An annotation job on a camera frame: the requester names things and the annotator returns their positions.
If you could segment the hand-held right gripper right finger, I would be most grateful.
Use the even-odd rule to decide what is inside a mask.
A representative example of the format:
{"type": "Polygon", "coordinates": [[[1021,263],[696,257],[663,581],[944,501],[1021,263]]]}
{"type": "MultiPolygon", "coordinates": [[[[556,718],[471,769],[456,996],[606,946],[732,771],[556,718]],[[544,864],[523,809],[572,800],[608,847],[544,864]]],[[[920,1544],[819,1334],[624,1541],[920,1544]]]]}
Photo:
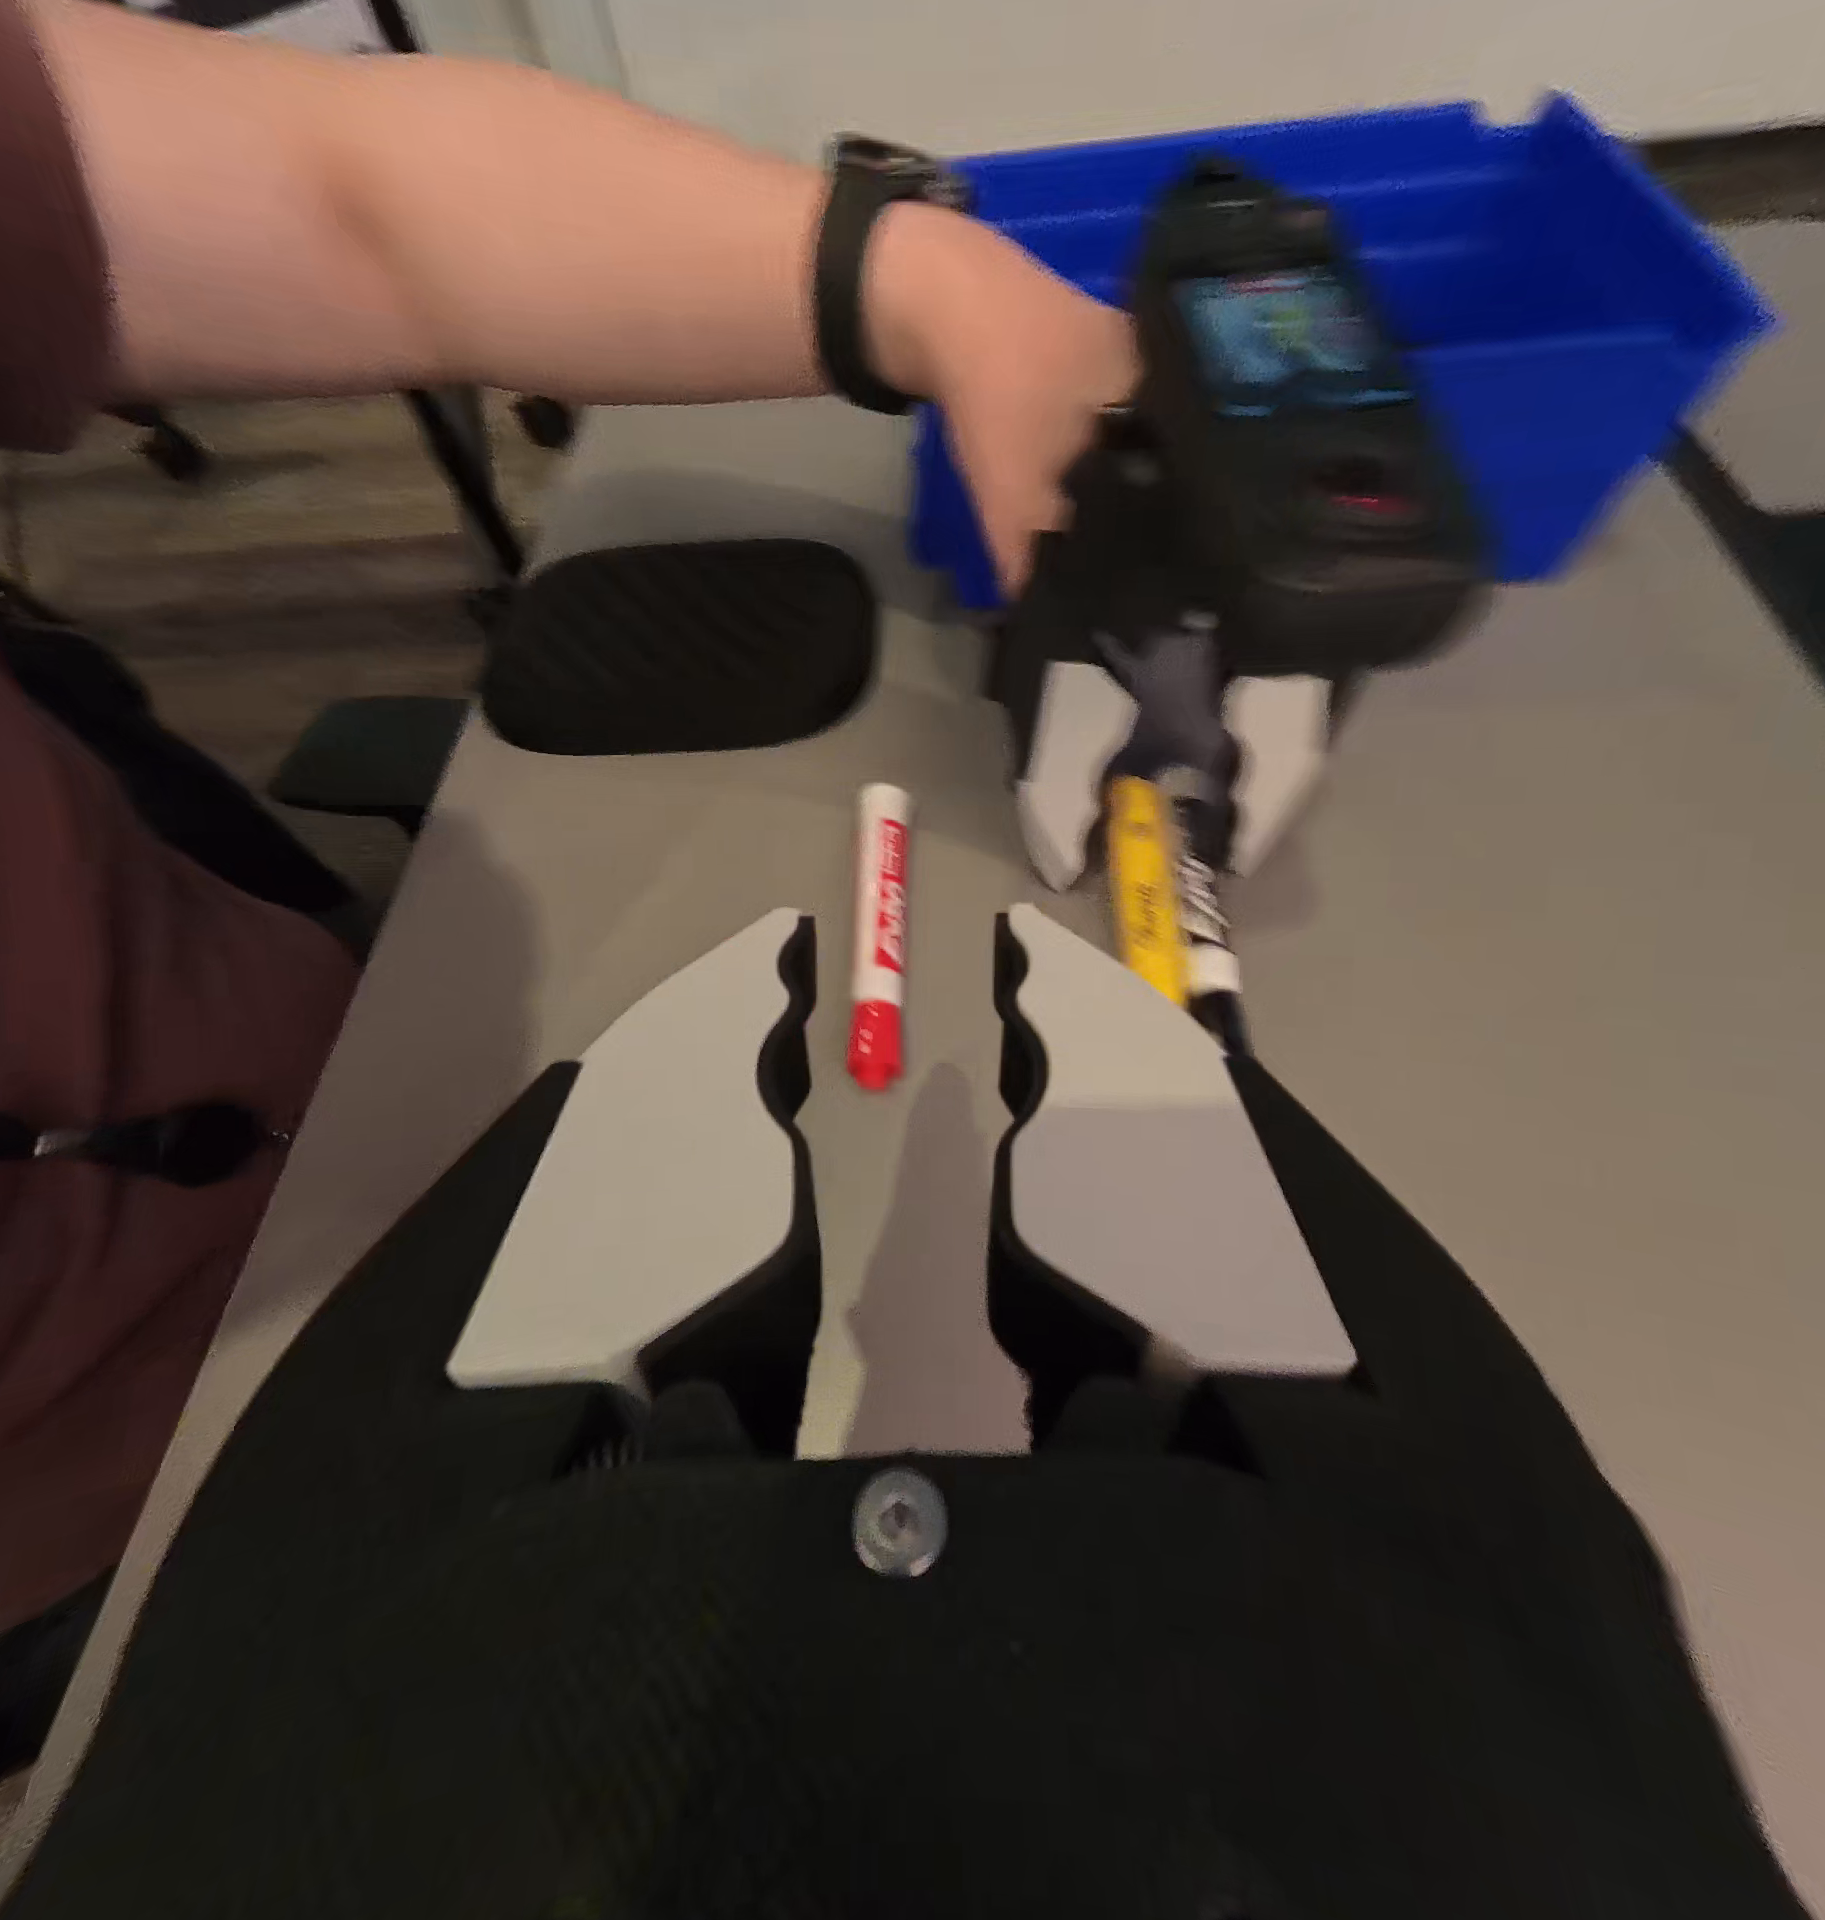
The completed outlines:
{"type": "Polygon", "coordinates": [[[1033,1389],[1344,1377],[1354,1347],[1209,1028],[1016,904],[993,928],[987,1300],[1033,1389]]]}

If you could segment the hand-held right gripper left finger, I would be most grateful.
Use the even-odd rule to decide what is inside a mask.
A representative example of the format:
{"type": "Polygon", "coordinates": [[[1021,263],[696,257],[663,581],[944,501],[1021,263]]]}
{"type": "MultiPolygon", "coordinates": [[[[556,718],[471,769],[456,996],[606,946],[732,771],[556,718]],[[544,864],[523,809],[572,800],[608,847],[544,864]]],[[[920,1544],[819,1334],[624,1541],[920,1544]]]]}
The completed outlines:
{"type": "Polygon", "coordinates": [[[796,1160],[757,1061],[814,989],[814,923],[775,908],[585,1048],[448,1353],[453,1384],[642,1384],[668,1336],[779,1252],[796,1160]]]}

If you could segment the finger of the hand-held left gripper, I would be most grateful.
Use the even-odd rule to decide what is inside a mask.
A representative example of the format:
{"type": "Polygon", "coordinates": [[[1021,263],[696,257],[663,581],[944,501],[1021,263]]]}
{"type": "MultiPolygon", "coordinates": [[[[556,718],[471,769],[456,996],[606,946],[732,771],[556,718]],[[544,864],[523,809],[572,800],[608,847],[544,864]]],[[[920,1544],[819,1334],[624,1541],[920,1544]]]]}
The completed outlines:
{"type": "Polygon", "coordinates": [[[1193,851],[1221,877],[1254,877],[1310,805],[1332,751],[1333,694],[1321,677],[1226,687],[1216,753],[1193,777],[1193,851]]]}
{"type": "Polygon", "coordinates": [[[1086,659],[1044,663],[1014,782],[1021,842],[1050,893],[1080,883],[1111,782],[1170,765],[1151,659],[1116,635],[1092,646],[1086,659]]]}

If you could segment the yellow highlighter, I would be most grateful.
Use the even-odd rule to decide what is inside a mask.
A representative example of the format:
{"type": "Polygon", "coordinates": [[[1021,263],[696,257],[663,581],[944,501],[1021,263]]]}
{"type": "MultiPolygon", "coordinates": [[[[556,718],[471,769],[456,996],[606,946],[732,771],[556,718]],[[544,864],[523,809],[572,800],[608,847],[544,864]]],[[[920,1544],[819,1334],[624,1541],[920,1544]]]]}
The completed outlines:
{"type": "Polygon", "coordinates": [[[1157,786],[1126,775],[1110,780],[1103,839],[1116,958],[1144,984],[1186,1006],[1180,839],[1157,786]]]}

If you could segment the black dry erase marker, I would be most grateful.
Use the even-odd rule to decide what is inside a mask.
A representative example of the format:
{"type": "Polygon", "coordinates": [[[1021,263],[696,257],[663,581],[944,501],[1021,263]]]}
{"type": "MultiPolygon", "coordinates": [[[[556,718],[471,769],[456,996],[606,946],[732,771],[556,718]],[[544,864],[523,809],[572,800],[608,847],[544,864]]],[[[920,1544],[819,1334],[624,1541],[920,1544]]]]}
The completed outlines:
{"type": "Polygon", "coordinates": [[[1216,853],[1228,835],[1221,809],[1185,790],[1180,780],[1162,782],[1173,825],[1173,881],[1176,925],[1185,949],[1186,1013],[1214,1033],[1228,1058],[1248,1053],[1242,1004],[1242,974],[1233,946],[1226,908],[1217,898],[1216,853]]]}

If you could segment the red dry erase marker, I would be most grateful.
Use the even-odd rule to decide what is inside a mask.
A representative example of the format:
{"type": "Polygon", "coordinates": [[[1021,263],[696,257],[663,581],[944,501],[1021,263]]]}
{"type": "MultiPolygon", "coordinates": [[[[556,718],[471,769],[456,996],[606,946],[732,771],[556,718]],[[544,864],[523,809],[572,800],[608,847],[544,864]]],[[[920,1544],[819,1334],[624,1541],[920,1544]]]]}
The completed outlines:
{"type": "Polygon", "coordinates": [[[903,1072],[913,817],[898,786],[875,780],[857,792],[846,1072],[863,1092],[886,1092],[903,1072]]]}

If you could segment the blue plastic bin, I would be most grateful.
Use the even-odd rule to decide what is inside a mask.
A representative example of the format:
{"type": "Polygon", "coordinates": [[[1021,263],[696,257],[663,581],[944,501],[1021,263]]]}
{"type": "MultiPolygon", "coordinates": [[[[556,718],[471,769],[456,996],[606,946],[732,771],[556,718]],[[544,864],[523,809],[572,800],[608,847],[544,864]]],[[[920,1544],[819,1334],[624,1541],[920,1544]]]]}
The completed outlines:
{"type": "Polygon", "coordinates": [[[950,157],[979,220],[1121,300],[1151,203],[1222,151],[1323,200],[1474,481],[1500,582],[1557,570],[1773,316],[1566,93],[1405,103],[950,157]]]}

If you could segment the person's left forearm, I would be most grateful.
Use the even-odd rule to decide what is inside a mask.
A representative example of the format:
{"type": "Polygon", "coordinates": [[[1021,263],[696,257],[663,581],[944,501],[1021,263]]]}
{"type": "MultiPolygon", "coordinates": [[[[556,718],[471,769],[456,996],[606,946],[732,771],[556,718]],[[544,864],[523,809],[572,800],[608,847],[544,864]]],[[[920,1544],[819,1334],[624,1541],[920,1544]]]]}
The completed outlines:
{"type": "Polygon", "coordinates": [[[30,24],[101,227],[117,398],[825,391],[822,191],[795,162],[530,67],[112,5],[30,24]]]}

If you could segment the person's left hand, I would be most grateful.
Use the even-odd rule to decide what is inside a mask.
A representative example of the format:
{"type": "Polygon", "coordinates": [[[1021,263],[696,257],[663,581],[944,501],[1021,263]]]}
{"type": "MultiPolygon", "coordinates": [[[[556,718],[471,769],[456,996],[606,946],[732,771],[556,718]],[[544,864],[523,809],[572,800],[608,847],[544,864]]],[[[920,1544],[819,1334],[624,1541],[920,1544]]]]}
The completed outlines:
{"type": "Polygon", "coordinates": [[[1139,386],[1130,321],[961,211],[890,204],[875,222],[858,317],[869,369],[944,417],[1005,597],[1068,517],[1064,476],[1099,411],[1139,386]]]}

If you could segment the black wristwatch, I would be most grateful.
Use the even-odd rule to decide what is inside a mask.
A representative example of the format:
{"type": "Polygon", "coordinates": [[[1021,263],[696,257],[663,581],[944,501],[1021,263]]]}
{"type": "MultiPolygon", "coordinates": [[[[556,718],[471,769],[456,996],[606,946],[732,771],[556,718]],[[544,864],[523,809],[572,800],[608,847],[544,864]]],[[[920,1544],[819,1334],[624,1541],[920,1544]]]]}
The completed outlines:
{"type": "Polygon", "coordinates": [[[863,275],[875,227],[898,204],[972,210],[972,186],[950,163],[874,135],[838,132],[825,151],[825,203],[811,251],[809,317],[825,388],[898,419],[928,401],[874,365],[863,324],[863,275]]]}

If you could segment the person's maroon shirt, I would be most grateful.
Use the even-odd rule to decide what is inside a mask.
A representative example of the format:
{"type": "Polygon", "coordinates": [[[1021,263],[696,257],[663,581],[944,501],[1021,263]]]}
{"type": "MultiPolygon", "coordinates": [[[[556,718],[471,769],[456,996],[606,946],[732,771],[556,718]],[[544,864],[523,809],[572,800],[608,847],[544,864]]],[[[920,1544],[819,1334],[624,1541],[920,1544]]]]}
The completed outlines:
{"type": "MultiPolygon", "coordinates": [[[[107,269],[22,5],[0,5],[0,448],[63,451],[107,388],[107,269]]],[[[0,637],[0,1112],[236,1101],[294,1124],[353,992],[323,925],[171,847],[0,637]]],[[[277,1182],[0,1163],[0,1632],[123,1555],[277,1182]]]]}

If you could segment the black office chair base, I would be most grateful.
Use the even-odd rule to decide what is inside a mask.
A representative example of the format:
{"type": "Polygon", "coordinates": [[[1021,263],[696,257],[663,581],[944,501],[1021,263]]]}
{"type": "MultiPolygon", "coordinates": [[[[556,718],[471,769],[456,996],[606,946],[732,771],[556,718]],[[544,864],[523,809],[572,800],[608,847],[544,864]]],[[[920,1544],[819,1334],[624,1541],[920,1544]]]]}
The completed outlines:
{"type": "MultiPolygon", "coordinates": [[[[263,39],[312,52],[414,57],[423,52],[408,5],[400,3],[125,3],[127,11],[176,18],[234,39],[263,39]]],[[[460,513],[480,565],[466,609],[490,621],[506,609],[525,569],[525,546],[496,484],[485,404],[479,388],[407,391],[400,395],[418,440],[460,513]]]]}

